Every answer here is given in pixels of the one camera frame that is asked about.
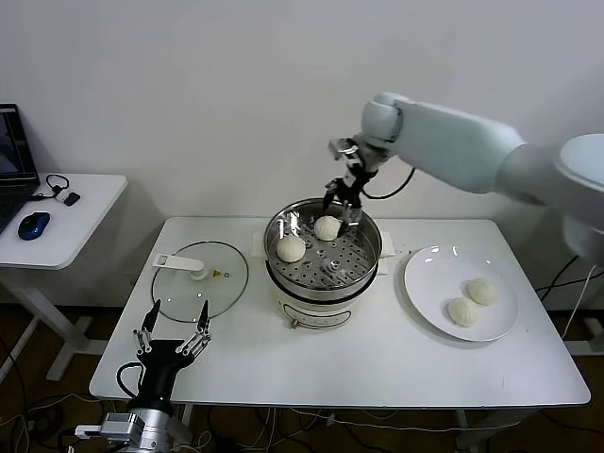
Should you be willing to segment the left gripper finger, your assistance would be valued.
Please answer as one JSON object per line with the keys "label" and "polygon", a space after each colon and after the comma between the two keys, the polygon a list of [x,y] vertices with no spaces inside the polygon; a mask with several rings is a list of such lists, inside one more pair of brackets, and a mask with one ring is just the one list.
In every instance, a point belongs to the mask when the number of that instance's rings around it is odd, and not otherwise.
{"label": "left gripper finger", "polygon": [[149,353],[152,350],[152,331],[157,323],[159,309],[160,300],[157,299],[152,309],[144,316],[141,327],[132,331],[137,354]]}
{"label": "left gripper finger", "polygon": [[195,333],[176,349],[176,353],[182,355],[199,355],[207,347],[210,341],[209,301],[205,300],[196,324]]}

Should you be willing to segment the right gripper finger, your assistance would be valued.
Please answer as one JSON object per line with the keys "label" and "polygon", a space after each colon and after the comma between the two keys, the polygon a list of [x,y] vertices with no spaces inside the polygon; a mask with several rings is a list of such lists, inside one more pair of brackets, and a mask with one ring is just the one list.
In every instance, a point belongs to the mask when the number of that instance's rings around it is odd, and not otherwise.
{"label": "right gripper finger", "polygon": [[336,195],[338,194],[340,187],[339,178],[334,178],[326,185],[326,192],[322,201],[322,211],[326,211],[327,208],[334,201]]}
{"label": "right gripper finger", "polygon": [[343,235],[351,228],[356,227],[362,218],[362,204],[360,201],[344,202],[340,217],[340,227],[337,233],[338,237]]}

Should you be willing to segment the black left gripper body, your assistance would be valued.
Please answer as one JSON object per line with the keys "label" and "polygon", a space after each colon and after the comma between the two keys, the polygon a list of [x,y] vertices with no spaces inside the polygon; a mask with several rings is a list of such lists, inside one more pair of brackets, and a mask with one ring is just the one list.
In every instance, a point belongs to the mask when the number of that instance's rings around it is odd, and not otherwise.
{"label": "black left gripper body", "polygon": [[169,404],[180,370],[190,366],[194,357],[180,349],[182,340],[158,339],[151,350],[138,355],[143,365],[143,379],[136,400],[138,404]]}

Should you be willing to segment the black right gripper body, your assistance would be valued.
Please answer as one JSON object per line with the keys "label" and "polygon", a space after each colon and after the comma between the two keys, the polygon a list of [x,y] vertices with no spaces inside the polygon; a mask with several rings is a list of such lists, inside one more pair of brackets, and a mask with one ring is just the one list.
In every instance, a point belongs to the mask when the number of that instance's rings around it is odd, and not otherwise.
{"label": "black right gripper body", "polygon": [[344,174],[332,180],[335,196],[342,203],[360,206],[360,194],[377,172],[368,169],[361,158],[346,159]]}

